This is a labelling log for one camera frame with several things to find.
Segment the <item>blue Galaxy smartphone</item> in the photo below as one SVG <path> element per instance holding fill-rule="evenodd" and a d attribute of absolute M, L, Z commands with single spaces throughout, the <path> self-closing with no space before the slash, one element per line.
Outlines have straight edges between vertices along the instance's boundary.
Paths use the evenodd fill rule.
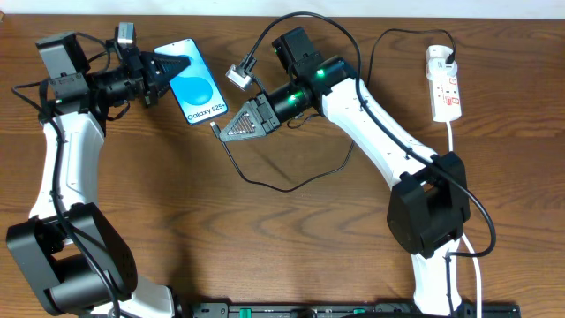
<path fill-rule="evenodd" d="M 188 125 L 198 125 L 228 112 L 228 104 L 194 39 L 157 47 L 154 53 L 188 57 L 190 60 L 189 66 L 170 82 L 171 91 Z"/>

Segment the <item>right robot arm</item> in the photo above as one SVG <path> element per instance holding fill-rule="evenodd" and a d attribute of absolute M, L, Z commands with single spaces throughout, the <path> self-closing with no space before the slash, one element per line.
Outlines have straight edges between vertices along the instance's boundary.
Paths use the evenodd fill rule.
<path fill-rule="evenodd" d="M 289 83 L 246 101 L 224 128 L 223 145 L 268 136 L 309 108 L 350 136 L 391 191 L 387 224 L 411 255 L 414 303 L 422 314 L 447 316 L 462 304 L 454 260 L 470 218 L 462 160 L 438 155 L 407 133 L 371 96 L 342 57 L 324 58 L 301 26 L 281 35 L 273 49 Z"/>

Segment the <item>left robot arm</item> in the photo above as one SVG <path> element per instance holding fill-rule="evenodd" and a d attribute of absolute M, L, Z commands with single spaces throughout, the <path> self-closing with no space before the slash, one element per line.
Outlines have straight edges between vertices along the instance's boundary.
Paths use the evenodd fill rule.
<path fill-rule="evenodd" d="M 34 103 L 46 138 L 41 189 L 28 219 L 9 227 L 6 245 L 43 309 L 53 316 L 186 317 L 166 285 L 138 273 L 131 249 L 98 206 L 98 163 L 109 110 L 154 106 L 190 61 L 142 51 L 122 23 L 93 71 L 77 32 L 40 39 L 49 76 Z"/>

